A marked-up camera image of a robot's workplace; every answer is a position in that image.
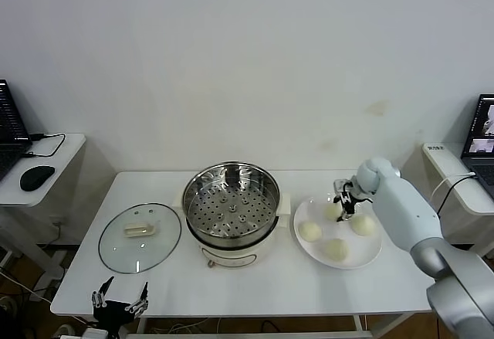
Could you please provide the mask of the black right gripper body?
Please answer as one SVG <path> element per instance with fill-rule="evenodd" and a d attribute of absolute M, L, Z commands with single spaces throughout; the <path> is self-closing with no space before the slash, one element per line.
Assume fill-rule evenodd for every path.
<path fill-rule="evenodd" d="M 343 184 L 342 190 L 340 192 L 340 199 L 341 199 L 341 204 L 345 203 L 351 203 L 354 206 L 359 202 L 357 198 L 352 196 L 351 192 L 351 185 L 350 184 Z"/>

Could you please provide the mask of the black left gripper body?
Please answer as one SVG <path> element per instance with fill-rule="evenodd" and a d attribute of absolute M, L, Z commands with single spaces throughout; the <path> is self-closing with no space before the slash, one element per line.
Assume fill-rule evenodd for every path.
<path fill-rule="evenodd" d="M 106 300 L 105 306 L 93 308 L 93 316 L 98 326 L 123 326 L 134 321 L 129 306 L 129 303 Z"/>

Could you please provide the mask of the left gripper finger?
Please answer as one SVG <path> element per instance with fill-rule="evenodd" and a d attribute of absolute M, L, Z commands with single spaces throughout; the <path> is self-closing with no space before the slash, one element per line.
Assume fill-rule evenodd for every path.
<path fill-rule="evenodd" d="M 125 308 L 129 314 L 142 314 L 148 308 L 148 282 L 144 284 L 138 300 Z"/>
<path fill-rule="evenodd" d="M 114 276 L 111 276 L 106 282 L 104 282 L 98 290 L 94 290 L 92 292 L 92 305 L 94 307 L 105 307 L 106 300 L 105 300 L 105 294 L 109 290 L 109 287 L 111 283 L 113 282 Z"/>

